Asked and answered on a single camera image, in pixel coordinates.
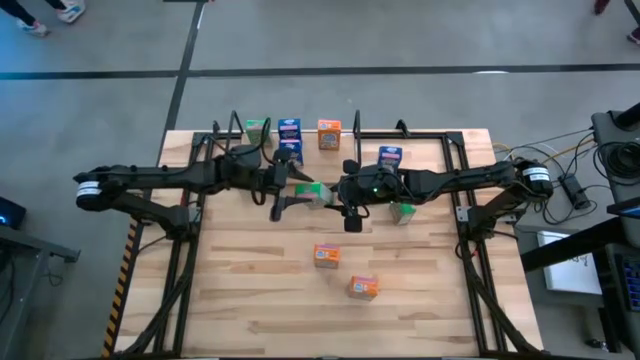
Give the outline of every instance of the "shoe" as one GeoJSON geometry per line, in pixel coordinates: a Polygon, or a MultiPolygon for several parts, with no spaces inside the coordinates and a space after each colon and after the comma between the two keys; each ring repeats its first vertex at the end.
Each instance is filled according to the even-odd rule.
{"type": "Polygon", "coordinates": [[[631,41],[636,45],[640,45],[640,28],[636,29],[634,32],[627,35],[627,40],[631,41]]]}
{"type": "Polygon", "coordinates": [[[24,21],[18,19],[18,27],[27,34],[37,37],[45,37],[49,34],[49,29],[37,21],[34,22],[33,25],[29,26],[24,21]]]}
{"type": "Polygon", "coordinates": [[[74,21],[78,20],[80,15],[84,14],[85,9],[87,8],[84,4],[84,1],[62,1],[62,3],[67,7],[65,10],[56,10],[58,13],[58,19],[62,22],[66,22],[67,24],[73,24],[74,21]]]}

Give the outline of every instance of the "yellow and black caution tape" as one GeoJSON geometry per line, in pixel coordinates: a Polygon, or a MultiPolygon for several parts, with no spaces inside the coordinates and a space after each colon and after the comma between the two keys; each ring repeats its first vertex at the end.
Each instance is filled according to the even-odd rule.
{"type": "Polygon", "coordinates": [[[131,219],[129,221],[129,233],[127,234],[127,243],[124,247],[124,254],[122,255],[118,283],[116,284],[116,291],[113,297],[113,303],[111,304],[111,314],[109,315],[107,332],[102,346],[102,357],[109,357],[114,352],[117,330],[120,327],[122,311],[124,310],[125,289],[129,287],[131,273],[133,272],[134,244],[140,241],[139,232],[141,232],[142,229],[139,229],[139,227],[136,220],[131,219]]]}

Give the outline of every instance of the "orange juice box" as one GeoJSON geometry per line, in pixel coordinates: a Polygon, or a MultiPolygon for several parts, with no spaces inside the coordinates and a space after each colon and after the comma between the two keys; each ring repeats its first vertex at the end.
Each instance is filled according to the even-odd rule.
{"type": "Polygon", "coordinates": [[[316,267],[337,269],[340,262],[340,248],[335,245],[316,245],[313,247],[313,262],[316,267]]]}
{"type": "Polygon", "coordinates": [[[354,299],[371,301],[378,296],[378,279],[352,276],[348,290],[349,296],[354,299]]]}
{"type": "Polygon", "coordinates": [[[320,150],[339,150],[341,131],[342,123],[340,120],[318,120],[318,147],[320,150]]]}

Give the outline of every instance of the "white sneaker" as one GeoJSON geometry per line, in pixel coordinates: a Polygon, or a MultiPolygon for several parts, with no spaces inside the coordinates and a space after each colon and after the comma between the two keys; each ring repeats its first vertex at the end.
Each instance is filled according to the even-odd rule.
{"type": "Polygon", "coordinates": [[[49,35],[49,29],[37,21],[34,22],[32,26],[29,26],[24,21],[18,19],[18,27],[29,35],[37,37],[45,37],[49,35]]]}
{"type": "Polygon", "coordinates": [[[66,22],[67,24],[73,24],[73,22],[78,20],[80,15],[82,15],[87,8],[84,1],[81,0],[63,0],[62,3],[67,7],[67,9],[56,10],[56,12],[58,13],[58,19],[62,22],[66,22]]]}

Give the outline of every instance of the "blue juice box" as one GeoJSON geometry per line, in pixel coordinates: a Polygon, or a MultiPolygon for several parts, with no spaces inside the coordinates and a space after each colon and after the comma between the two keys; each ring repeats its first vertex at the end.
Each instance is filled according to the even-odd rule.
{"type": "Polygon", "coordinates": [[[300,119],[278,120],[278,135],[280,140],[302,140],[300,119]]]}
{"type": "Polygon", "coordinates": [[[303,166],[302,161],[302,140],[297,139],[285,139],[280,140],[280,148],[291,149],[291,161],[295,166],[303,166]]]}
{"type": "Polygon", "coordinates": [[[395,146],[380,146],[378,150],[378,166],[397,172],[402,161],[402,148],[395,146]]]}

